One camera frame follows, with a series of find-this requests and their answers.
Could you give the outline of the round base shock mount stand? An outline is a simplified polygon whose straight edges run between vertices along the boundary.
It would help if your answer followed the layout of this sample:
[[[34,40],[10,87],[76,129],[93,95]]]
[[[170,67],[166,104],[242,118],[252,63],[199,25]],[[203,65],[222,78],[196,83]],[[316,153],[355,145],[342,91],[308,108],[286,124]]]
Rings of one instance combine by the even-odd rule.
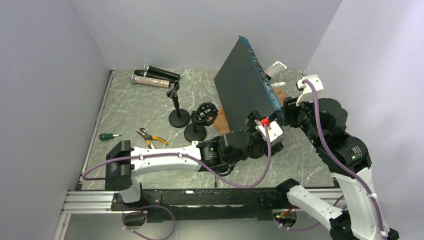
[[[191,123],[184,129],[184,138],[188,142],[203,141],[207,136],[206,127],[212,125],[218,116],[218,109],[211,102],[204,102],[191,113]]]

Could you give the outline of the round base clip stand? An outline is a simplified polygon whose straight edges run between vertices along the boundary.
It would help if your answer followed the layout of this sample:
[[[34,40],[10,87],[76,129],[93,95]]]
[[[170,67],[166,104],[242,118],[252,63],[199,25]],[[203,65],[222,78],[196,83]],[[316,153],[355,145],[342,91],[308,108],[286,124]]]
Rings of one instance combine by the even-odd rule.
[[[168,98],[172,99],[174,110],[169,114],[169,124],[174,128],[184,128],[190,123],[191,117],[187,110],[180,108],[177,91],[180,89],[179,81],[173,83],[173,88],[166,92]]]

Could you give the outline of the black silver-mesh microphone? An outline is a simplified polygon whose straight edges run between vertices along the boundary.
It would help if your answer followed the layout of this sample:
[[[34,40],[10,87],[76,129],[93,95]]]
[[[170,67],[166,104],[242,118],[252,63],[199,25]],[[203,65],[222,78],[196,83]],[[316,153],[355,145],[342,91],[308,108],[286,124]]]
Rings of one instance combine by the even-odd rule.
[[[167,71],[167,70],[164,70],[164,69],[161,69],[161,68],[157,68],[157,67],[151,66],[151,65],[149,65],[147,63],[143,64],[141,66],[141,68],[142,68],[142,70],[149,71],[149,72],[157,72],[157,73],[165,72],[165,73],[168,73],[168,74],[171,74],[171,75],[179,75],[179,74],[174,73],[174,72],[170,72],[170,71]]]

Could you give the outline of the black foam-head microphone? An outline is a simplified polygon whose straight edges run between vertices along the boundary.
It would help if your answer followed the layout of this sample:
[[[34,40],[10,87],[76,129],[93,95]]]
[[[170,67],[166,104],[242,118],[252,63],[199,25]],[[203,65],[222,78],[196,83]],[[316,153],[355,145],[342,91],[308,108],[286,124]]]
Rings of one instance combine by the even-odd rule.
[[[172,75],[172,74],[169,74],[169,73],[165,73],[163,71],[162,72],[154,72],[154,71],[146,71],[146,70],[141,70],[141,69],[135,69],[133,73],[137,76],[153,78],[153,79],[158,79],[158,80],[166,80],[166,81],[170,81],[172,83],[180,80],[180,77],[179,77],[178,74]]]

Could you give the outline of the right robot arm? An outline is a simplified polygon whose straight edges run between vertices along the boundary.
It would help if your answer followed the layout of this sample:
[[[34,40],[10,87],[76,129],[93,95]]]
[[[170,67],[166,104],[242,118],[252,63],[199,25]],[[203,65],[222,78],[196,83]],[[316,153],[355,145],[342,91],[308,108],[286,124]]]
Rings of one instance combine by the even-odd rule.
[[[348,113],[332,98],[320,98],[318,107],[287,97],[283,101],[283,124],[300,128],[338,182],[346,209],[330,205],[290,178],[280,183],[276,203],[298,207],[325,226],[334,240],[398,240],[376,200],[372,184],[372,161],[365,143],[346,132]]]

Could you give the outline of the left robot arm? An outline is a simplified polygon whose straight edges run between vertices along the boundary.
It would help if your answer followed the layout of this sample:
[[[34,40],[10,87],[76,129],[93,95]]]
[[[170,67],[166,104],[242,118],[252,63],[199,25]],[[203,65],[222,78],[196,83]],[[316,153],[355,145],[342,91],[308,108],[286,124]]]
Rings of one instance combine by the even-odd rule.
[[[193,141],[179,148],[133,147],[130,140],[122,140],[106,154],[104,188],[118,192],[131,210],[144,203],[142,185],[136,177],[167,171],[210,172],[223,178],[235,165],[248,158],[270,157],[282,148],[282,116],[265,117],[253,111],[246,120],[248,129],[210,140]]]

